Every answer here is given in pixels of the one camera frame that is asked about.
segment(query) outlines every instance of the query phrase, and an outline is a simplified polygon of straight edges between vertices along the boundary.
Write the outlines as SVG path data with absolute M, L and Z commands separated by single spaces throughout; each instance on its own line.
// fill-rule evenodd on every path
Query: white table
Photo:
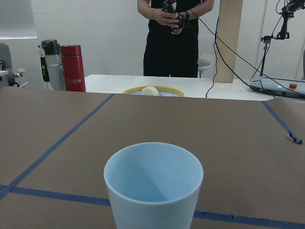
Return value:
M 8 71 L 0 71 L 0 76 L 7 75 L 8 73 Z
M 212 79 L 97 74 L 87 76 L 85 82 L 87 92 L 121 94 L 139 86 L 167 86 L 182 91 L 185 97 L 194 98 L 205 98 L 206 92 L 213 84 Z M 207 98 L 256 101 L 273 99 L 270 95 L 253 92 L 240 80 L 234 80 L 233 83 L 215 83 Z

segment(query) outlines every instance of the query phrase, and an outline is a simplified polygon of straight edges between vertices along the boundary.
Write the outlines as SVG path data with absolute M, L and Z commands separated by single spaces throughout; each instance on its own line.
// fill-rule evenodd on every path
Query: wooden post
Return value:
M 219 11 L 218 37 L 233 51 L 237 51 L 239 27 L 242 16 L 243 0 L 221 0 Z M 236 55 L 221 41 L 217 41 L 219 51 L 232 70 L 235 68 Z M 215 82 L 232 83 L 234 74 L 224 64 L 217 53 L 217 75 Z

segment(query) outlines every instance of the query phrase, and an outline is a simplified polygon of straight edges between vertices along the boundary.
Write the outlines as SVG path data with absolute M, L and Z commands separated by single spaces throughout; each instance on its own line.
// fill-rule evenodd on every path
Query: white round object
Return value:
M 141 91 L 142 95 L 155 95 L 159 96 L 158 90 L 153 86 L 144 87 Z

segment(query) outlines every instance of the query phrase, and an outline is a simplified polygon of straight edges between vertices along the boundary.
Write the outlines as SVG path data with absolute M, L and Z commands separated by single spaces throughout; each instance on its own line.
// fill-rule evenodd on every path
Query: cup rim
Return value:
M 190 156 L 192 156 L 195 161 L 199 164 L 199 167 L 201 168 L 200 169 L 200 182 L 198 182 L 198 184 L 187 194 L 179 197 L 179 198 L 176 198 L 176 199 L 172 199 L 172 200 L 167 200 L 167 201 L 159 201 L 159 202 L 146 202 L 146 201 L 140 201 L 140 200 L 136 200 L 136 199 L 132 199 L 132 198 L 129 198 L 121 193 L 119 193 L 118 191 L 116 191 L 112 185 L 109 183 L 107 177 L 106 177 L 106 170 L 107 170 L 107 167 L 109 165 L 109 161 L 111 160 L 111 158 L 113 158 L 116 154 L 119 154 L 121 151 L 129 148 L 129 147 L 133 147 L 135 145 L 144 145 L 144 144 L 155 144 L 155 143 L 158 143 L 158 144 L 165 144 L 165 145 L 171 145 L 171 146 L 174 146 L 174 147 L 178 147 L 180 149 L 183 149 L 186 153 L 190 154 Z M 202 164 L 200 163 L 200 161 L 198 160 L 197 157 L 195 157 L 195 155 L 193 155 L 191 152 L 189 152 L 188 150 L 180 147 L 180 146 L 176 146 L 176 145 L 173 145 L 173 144 L 170 144 L 170 143 L 165 143 L 165 142 L 142 142 L 142 143 L 136 143 L 136 144 L 133 144 L 133 145 L 130 145 L 130 146 L 127 146 L 121 150 L 119 150 L 118 152 L 116 152 L 115 154 L 113 154 L 107 161 L 106 165 L 105 165 L 105 168 L 104 168 L 104 180 L 105 180 L 105 183 L 107 185 L 107 188 L 111 189 L 111 191 L 113 193 L 115 193 L 116 195 L 120 196 L 121 198 L 125 199 L 125 200 L 128 200 L 130 202 L 133 202 L 133 203 L 137 203 L 137 204 L 143 204 L 143 205 L 167 205 L 167 204 L 172 204 L 172 203 L 175 203 L 175 202 L 178 202 L 178 201 L 181 201 L 185 198 L 188 198 L 189 196 L 191 196 L 194 192 L 196 192 L 202 185 L 202 182 L 203 182 L 203 174 L 204 174 L 204 171 L 203 171 L 203 166 Z

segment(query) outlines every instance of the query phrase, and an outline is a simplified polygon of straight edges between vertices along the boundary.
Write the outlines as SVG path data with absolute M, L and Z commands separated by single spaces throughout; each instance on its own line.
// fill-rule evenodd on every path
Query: black clothing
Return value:
M 151 0 L 151 7 L 162 8 L 165 0 Z M 187 11 L 201 0 L 177 0 L 176 11 Z M 189 21 L 179 35 L 171 34 L 169 26 L 149 20 L 144 53 L 145 76 L 197 77 L 198 74 L 198 19 Z

